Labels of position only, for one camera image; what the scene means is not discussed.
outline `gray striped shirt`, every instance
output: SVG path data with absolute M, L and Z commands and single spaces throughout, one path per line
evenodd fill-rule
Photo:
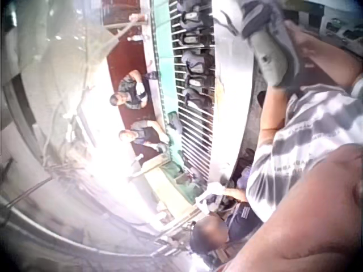
M 247 185 L 247 199 L 266 222 L 304 171 L 338 147 L 363 145 L 363 102 L 339 87 L 317 84 L 302 87 L 286 110 L 285 127 L 272 144 L 255 154 Z

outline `gray shirt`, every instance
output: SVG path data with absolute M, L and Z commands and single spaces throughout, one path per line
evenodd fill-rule
M 363 101 L 323 84 L 302 91 L 288 103 L 285 127 L 256 150 L 247 199 L 264 222 L 304 171 L 342 145 L 363 145 Z

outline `shirt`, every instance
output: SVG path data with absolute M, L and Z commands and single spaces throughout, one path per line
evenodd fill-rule
M 134 140 L 134 143 L 138 145 L 143 145 L 145 142 L 160 142 L 158 133 L 147 125 L 147 120 L 133 123 L 131 130 L 136 131 L 138 134 L 138 137 Z
M 147 96 L 146 91 L 141 95 L 137 95 L 136 93 L 136 80 L 134 80 L 130 75 L 125 76 L 120 84 L 119 92 L 126 92 L 130 94 L 130 99 L 125 103 L 126 107 L 129 109 L 141 109 L 141 99 Z
M 229 229 L 229 242 L 236 242 L 245 238 L 257 226 L 261 225 L 262 221 L 247 202 L 241 202 L 236 207 L 235 212 L 227 217 L 226 224 Z
M 288 103 L 285 127 L 256 150 L 246 196 L 264 222 L 304 171 L 342 145 L 363 145 L 363 101 L 323 84 L 302 91 Z

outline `dark shirt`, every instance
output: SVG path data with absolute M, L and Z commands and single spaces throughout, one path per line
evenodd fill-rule
M 119 84 L 119 92 L 127 92 L 130 94 L 129 101 L 125 103 L 126 107 L 129 109 L 141 109 L 141 99 L 147 96 L 146 91 L 141 95 L 137 95 L 136 83 L 136 80 L 134 80 L 130 75 L 127 75 Z
M 138 137 L 134 140 L 137 145 L 143 145 L 145 142 L 159 143 L 159 134 L 155 129 L 147 125 L 147 120 L 137 121 L 131 126 L 132 131 L 136 131 Z
M 262 225 L 262 221 L 254 213 L 250 204 L 241 202 L 236 212 L 228 216 L 226 224 L 230 242 L 236 242 L 245 238 L 257 226 Z

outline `striped shirt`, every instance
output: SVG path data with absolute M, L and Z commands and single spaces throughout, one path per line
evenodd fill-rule
M 304 171 L 342 145 L 363 145 L 363 101 L 322 84 L 302 91 L 288 103 L 285 127 L 255 154 L 247 199 L 264 222 Z

